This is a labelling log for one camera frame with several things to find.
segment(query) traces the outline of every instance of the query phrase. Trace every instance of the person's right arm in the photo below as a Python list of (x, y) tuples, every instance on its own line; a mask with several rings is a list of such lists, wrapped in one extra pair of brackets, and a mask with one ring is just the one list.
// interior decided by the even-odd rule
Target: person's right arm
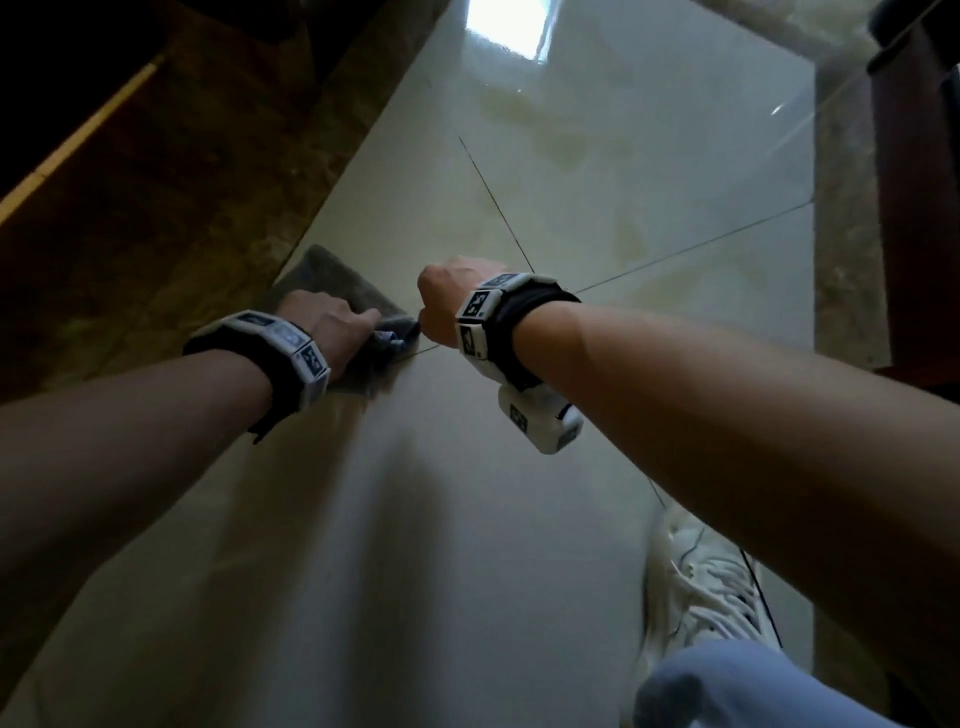
[[(428, 267), (424, 333), (453, 345), (460, 303), (497, 270)], [(956, 666), (960, 407), (731, 330), (580, 303), (534, 310), (514, 346), (671, 496), (854, 634), (912, 669)]]

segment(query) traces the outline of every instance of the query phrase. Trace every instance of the white shoelace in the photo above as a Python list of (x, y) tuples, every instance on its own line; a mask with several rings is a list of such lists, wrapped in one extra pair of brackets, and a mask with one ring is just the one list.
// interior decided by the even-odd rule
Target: white shoelace
[(761, 640), (758, 610), (763, 606), (742, 562), (715, 556), (695, 565), (694, 575), (684, 582), (692, 597), (678, 630), (684, 646), (702, 639)]

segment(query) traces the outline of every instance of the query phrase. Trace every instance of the black wrist strap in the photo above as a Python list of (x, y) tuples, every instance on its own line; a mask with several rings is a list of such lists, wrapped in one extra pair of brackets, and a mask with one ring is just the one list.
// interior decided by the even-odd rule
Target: black wrist strap
[(259, 336), (221, 327), (204, 336), (189, 339), (183, 346), (183, 355), (211, 349), (221, 349), (247, 357), (263, 371), (274, 387), (273, 406), (249, 430), (256, 435), (256, 443), (278, 422), (300, 410), (302, 382), (294, 372), (290, 359)]
[(484, 324), (487, 357), (518, 392), (543, 382), (516, 358), (514, 328), (532, 310), (554, 301), (579, 303), (580, 299), (564, 291), (557, 283), (530, 282), (516, 291), (504, 294), (493, 315)]

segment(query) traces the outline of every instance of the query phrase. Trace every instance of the light blue pants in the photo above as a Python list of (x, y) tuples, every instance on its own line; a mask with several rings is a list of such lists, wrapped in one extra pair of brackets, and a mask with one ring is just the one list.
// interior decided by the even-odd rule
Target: light blue pants
[(893, 728), (762, 644), (699, 644), (654, 670), (634, 704), (636, 728)]

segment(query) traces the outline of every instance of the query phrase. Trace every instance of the yellow strip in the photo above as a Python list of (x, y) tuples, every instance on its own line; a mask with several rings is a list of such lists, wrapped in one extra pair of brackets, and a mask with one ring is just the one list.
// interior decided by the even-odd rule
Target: yellow strip
[(80, 145), (83, 144), (100, 125), (109, 119), (111, 114), (119, 109), (127, 99), (133, 96), (133, 93), (138, 88), (147, 82), (147, 79), (156, 73), (161, 63), (163, 63), (162, 54), (154, 57), (152, 61), (137, 71), (136, 75), (123, 84), (105, 104), (94, 111), (90, 118), (84, 121), (79, 129), (69, 135), (47, 159), (27, 175), (3, 200), (0, 200), (0, 225), (13, 214), (14, 210), (20, 207), (24, 200), (30, 197), (36, 189), (43, 184), (44, 180), (54, 173), (57, 167), (76, 152), (80, 148)]

